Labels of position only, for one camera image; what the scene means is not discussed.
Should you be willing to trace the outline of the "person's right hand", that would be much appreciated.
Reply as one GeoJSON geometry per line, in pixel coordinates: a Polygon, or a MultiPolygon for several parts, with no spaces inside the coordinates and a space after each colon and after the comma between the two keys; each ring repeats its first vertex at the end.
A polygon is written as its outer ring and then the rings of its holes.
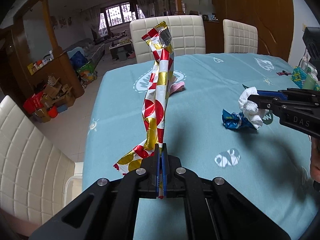
{"type": "Polygon", "coordinates": [[[311,138],[310,176],[313,180],[320,183],[319,140],[313,137],[311,138]]]}

